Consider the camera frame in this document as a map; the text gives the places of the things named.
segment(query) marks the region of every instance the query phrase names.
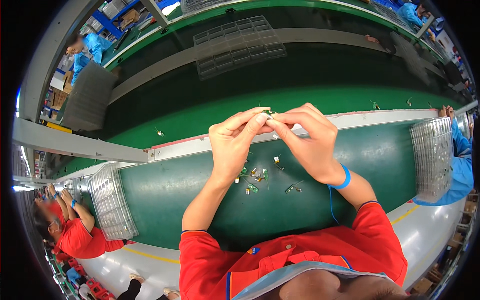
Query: yellow floor line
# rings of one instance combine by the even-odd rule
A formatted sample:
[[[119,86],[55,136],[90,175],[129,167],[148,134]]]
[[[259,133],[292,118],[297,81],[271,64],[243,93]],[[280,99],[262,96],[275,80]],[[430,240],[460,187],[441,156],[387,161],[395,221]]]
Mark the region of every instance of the yellow floor line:
[[[403,218],[405,218],[406,216],[410,215],[414,210],[416,210],[416,209],[419,208],[419,207],[420,207],[420,205],[414,206],[412,209],[410,209],[409,211],[407,211],[403,216],[400,216],[397,220],[390,222],[390,224],[393,225],[393,224],[396,224],[396,223],[400,222]]]
[[[132,252],[132,253],[138,254],[138,255],[143,255],[143,256],[146,256],[146,257],[153,258],[153,259],[157,259],[157,260],[159,260],[159,261],[164,261],[164,262],[173,263],[173,264],[180,264],[180,261],[178,261],[178,260],[169,259],[169,258],[160,257],[160,256],[155,256],[155,255],[143,253],[143,252],[140,252],[140,251],[137,251],[137,250],[133,250],[133,249],[130,249],[130,248],[125,248],[125,247],[123,247],[122,249],[124,249],[124,250],[126,250],[126,251],[128,251],[128,252]]]

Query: red polo shirt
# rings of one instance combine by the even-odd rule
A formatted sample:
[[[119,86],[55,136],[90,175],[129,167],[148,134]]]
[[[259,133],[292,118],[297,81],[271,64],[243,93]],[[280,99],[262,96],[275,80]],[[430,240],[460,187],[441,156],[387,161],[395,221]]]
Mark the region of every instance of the red polo shirt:
[[[122,240],[106,240],[103,232],[93,227],[88,232],[80,218],[68,222],[57,246],[73,258],[95,258],[123,247]]]
[[[255,280],[287,262],[319,261],[361,272],[385,272],[402,286],[407,260],[378,202],[357,212],[352,228],[332,227],[288,235],[247,253],[222,251],[206,231],[185,231],[180,241],[180,294],[183,300],[235,297]]]

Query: wire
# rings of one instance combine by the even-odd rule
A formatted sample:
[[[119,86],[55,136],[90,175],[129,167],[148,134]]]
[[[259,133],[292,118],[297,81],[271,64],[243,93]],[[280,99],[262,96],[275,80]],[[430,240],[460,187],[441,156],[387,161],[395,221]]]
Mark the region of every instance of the wire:
[[[337,221],[337,219],[335,218],[335,216],[333,214],[332,187],[330,186],[330,184],[327,184],[327,187],[328,187],[328,190],[330,191],[330,212],[332,213],[333,220],[335,220],[335,222],[340,225],[340,223]]]

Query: face mask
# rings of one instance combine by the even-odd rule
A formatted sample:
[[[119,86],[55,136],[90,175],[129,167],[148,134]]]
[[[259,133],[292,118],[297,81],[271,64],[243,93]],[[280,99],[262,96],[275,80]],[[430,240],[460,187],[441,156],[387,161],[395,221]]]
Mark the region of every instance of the face mask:
[[[380,278],[388,278],[385,273],[359,272],[349,268],[341,267],[335,264],[322,262],[303,261],[298,264],[291,264],[280,269],[276,269],[258,279],[248,287],[244,288],[232,300],[253,300],[293,279],[297,275],[309,270],[325,270],[335,273],[340,278],[355,278],[358,276],[369,275]]]
[[[53,219],[53,222],[51,222],[48,227],[52,226],[53,224],[57,224],[57,226],[58,226],[58,229],[55,230],[54,232],[57,232],[57,231],[61,231],[61,230],[62,230],[61,223],[60,223],[60,219],[58,219],[57,217],[55,217],[55,218]]]

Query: hair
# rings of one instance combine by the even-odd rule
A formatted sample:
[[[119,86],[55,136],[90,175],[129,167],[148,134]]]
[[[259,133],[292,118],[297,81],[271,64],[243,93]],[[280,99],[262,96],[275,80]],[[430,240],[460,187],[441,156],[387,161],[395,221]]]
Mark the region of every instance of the hair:
[[[48,232],[48,227],[50,223],[45,219],[45,216],[43,215],[42,211],[36,205],[36,203],[33,203],[32,205],[32,215],[33,215],[33,225],[35,229],[38,231],[42,239],[47,240],[49,242],[55,242],[53,237],[50,235]]]
[[[65,42],[65,48],[70,47],[74,45],[79,38],[84,38],[84,35],[81,35],[79,33],[72,33],[71,35],[68,36],[67,41]]]

